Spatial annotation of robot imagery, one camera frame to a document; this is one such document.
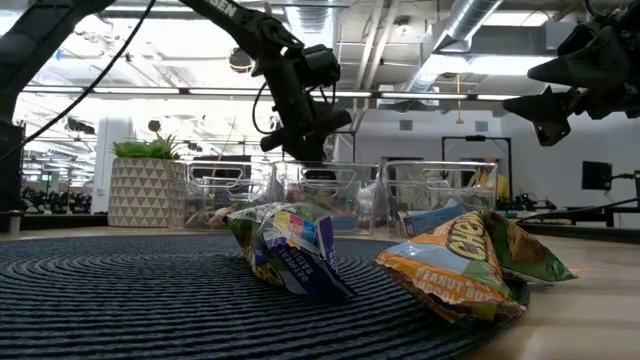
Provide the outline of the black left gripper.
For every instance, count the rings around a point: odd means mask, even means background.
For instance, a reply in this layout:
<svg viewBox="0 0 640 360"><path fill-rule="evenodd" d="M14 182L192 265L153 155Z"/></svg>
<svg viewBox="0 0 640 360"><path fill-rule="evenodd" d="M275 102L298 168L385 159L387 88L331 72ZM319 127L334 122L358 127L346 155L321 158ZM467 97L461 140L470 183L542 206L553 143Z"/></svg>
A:
<svg viewBox="0 0 640 360"><path fill-rule="evenodd" d="M336 130L352 122L346 110L331 111L317 120L313 100L299 79L303 49L267 49L263 53L263 75L274 101L281 127L260 140L263 152L281 147L298 161L321 162L324 143ZM295 133L306 133L304 138Z"/></svg>

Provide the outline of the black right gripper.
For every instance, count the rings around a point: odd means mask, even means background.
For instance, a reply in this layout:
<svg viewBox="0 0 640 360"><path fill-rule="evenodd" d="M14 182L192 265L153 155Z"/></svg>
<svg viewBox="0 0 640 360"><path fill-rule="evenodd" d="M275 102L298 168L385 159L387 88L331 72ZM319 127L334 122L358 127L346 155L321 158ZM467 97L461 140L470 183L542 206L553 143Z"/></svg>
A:
<svg viewBox="0 0 640 360"><path fill-rule="evenodd" d="M640 0L608 12L596 10L591 0L584 5L591 16L586 45L527 72L530 79L572 88L554 92L547 87L541 94L502 102L507 112L533 124L543 147L554 146L571 132L568 117L580 102L593 119L613 112L640 116Z"/></svg>

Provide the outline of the small light blue granola bar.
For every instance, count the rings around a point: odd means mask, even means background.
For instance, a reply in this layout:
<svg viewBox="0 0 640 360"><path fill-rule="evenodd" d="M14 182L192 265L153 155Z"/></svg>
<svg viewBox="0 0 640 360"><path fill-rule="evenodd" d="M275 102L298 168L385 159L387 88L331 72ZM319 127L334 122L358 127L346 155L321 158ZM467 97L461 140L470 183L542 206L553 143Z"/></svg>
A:
<svg viewBox="0 0 640 360"><path fill-rule="evenodd" d="M342 217L341 231L354 234L370 234L374 229L372 216L358 216L356 214Z"/></svg>

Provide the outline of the purple oatmeal raisin granola bar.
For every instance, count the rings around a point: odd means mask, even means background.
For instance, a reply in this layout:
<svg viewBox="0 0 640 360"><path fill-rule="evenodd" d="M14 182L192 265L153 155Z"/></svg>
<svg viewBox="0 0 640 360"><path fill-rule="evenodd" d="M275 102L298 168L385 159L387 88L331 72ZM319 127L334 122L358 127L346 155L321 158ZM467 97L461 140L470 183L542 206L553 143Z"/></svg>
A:
<svg viewBox="0 0 640 360"><path fill-rule="evenodd" d="M327 210L312 203L274 202L235 211L224 221L257 278L330 301L355 295L339 275Z"/></svg>

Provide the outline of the orange Chex snack bag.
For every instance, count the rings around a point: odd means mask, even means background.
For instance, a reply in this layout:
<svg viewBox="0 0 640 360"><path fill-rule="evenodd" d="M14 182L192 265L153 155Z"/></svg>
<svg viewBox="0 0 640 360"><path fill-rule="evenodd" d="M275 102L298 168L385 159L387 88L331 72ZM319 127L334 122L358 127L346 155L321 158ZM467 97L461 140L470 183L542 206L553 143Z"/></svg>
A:
<svg viewBox="0 0 640 360"><path fill-rule="evenodd" d="M376 263L449 322L521 316L508 286L573 280L576 274L533 235L492 211L472 211L382 251Z"/></svg>

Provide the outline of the black monitor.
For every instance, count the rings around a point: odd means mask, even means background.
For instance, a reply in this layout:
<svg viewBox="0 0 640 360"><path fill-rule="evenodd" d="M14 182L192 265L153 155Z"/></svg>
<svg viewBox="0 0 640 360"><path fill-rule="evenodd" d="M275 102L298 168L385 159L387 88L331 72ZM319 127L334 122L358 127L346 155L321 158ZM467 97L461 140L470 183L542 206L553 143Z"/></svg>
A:
<svg viewBox="0 0 640 360"><path fill-rule="evenodd" d="M611 189L612 177L613 167L610 163L582 162L581 188L583 190L608 191Z"/></svg>

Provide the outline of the ceiling light strip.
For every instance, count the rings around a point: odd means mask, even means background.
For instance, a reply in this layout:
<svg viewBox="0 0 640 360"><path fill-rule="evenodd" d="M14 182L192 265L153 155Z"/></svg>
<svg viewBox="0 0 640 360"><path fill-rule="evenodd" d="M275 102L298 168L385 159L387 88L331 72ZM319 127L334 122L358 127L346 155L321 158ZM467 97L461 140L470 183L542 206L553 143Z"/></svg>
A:
<svg viewBox="0 0 640 360"><path fill-rule="evenodd" d="M53 86L53 85L27 85L24 93L43 94L81 94L83 87ZM90 95L153 95L153 96L233 96L253 97L258 94L258 89L244 88L167 88L167 87L95 87L89 91ZM389 100L434 100L434 101L481 101L499 102L515 98L515 95L499 94L474 94L474 93L445 93L445 92L381 92L381 91L326 91L328 95L337 98L348 99L389 99Z"/></svg>

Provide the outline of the yellow hanging pendant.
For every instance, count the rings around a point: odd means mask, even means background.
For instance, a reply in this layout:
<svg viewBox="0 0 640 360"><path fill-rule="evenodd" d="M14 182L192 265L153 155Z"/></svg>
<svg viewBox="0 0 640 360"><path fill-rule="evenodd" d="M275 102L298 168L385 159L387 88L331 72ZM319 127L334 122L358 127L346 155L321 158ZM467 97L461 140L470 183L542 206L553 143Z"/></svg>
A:
<svg viewBox="0 0 640 360"><path fill-rule="evenodd" d="M456 93L459 95L461 93L460 91L460 73L456 74L455 77L456 80ZM456 124L462 125L464 124L464 120L462 119L462 112L461 112L461 100L458 99L457 100L457 119L456 119Z"/></svg>

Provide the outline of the person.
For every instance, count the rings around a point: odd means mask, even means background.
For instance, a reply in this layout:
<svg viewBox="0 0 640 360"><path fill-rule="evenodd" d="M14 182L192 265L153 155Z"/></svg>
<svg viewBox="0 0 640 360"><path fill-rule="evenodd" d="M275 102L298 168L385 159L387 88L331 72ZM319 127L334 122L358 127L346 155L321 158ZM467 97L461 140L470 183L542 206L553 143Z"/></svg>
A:
<svg viewBox="0 0 640 360"><path fill-rule="evenodd" d="M492 174L487 168L480 168L470 180L471 186L493 187L496 190L496 197L501 200L509 199L509 178L501 174Z"/></svg>

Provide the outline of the black background bench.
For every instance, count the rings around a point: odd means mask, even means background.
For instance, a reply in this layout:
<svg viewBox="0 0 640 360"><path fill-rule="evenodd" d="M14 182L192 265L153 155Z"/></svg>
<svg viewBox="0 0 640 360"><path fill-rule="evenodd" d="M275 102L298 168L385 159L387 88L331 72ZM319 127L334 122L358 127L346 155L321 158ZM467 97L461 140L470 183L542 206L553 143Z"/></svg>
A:
<svg viewBox="0 0 640 360"><path fill-rule="evenodd" d="M607 227L613 227L613 217L619 214L640 214L640 197L591 207L575 207L566 210L536 213L523 218L510 218L512 223L522 225L527 223L543 223L545 221L568 221L575 225L578 222L604 222Z"/></svg>

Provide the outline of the succulent in triangle-pattern pot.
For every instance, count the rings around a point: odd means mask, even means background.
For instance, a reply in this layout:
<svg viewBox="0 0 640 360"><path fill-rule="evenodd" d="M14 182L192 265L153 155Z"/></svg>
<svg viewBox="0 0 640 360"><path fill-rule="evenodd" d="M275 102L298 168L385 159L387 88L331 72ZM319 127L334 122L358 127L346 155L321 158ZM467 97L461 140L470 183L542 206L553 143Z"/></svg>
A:
<svg viewBox="0 0 640 360"><path fill-rule="evenodd" d="M167 228L176 181L186 166L180 162L173 135L151 142L112 144L115 159L110 178L108 224L122 228Z"/></svg>

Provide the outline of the round dark blue woven placemat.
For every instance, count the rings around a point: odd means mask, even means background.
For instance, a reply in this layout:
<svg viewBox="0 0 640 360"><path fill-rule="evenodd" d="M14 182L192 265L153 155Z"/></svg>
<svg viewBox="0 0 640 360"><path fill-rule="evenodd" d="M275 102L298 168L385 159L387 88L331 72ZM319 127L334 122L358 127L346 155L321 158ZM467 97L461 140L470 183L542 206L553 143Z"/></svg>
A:
<svg viewBox="0 0 640 360"><path fill-rule="evenodd" d="M449 360L503 331L452 324L341 239L355 296L257 279L230 235L0 241L0 360Z"/></svg>

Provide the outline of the black cabinet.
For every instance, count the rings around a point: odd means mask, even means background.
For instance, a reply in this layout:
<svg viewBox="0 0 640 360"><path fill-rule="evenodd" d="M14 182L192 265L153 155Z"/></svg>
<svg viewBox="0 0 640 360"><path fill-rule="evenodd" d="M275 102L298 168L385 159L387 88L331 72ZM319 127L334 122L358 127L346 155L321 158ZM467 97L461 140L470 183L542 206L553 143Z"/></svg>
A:
<svg viewBox="0 0 640 360"><path fill-rule="evenodd" d="M0 120L0 213L18 209L21 188L19 151L5 158L22 140L23 129Z"/></svg>

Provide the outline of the black background rig frame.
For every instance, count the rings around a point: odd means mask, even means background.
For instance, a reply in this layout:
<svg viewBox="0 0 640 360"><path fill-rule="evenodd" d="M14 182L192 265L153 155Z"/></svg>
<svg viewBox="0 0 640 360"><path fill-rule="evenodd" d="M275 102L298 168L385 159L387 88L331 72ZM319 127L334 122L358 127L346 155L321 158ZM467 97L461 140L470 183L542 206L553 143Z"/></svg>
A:
<svg viewBox="0 0 640 360"><path fill-rule="evenodd" d="M498 178L506 180L508 194L514 197L512 186L512 141L510 137L484 135L443 136L440 140L441 160L453 162L486 162L497 165Z"/></svg>

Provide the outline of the silver ventilation duct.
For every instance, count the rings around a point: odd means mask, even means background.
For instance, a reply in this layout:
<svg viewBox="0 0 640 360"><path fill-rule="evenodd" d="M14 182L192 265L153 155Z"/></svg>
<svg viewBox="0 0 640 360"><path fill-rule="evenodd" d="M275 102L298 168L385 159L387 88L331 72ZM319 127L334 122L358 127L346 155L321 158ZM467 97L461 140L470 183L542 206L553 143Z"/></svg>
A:
<svg viewBox="0 0 640 360"><path fill-rule="evenodd" d="M337 20L333 0L291 0L284 11L291 32L305 45L334 47Z"/></svg>
<svg viewBox="0 0 640 360"><path fill-rule="evenodd" d="M436 55L445 52L467 53L472 38L486 20L502 5L504 0L455 0L451 11L443 20L427 27L420 44L422 64L403 85L403 92L427 92L438 76L445 73L439 69Z"/></svg>

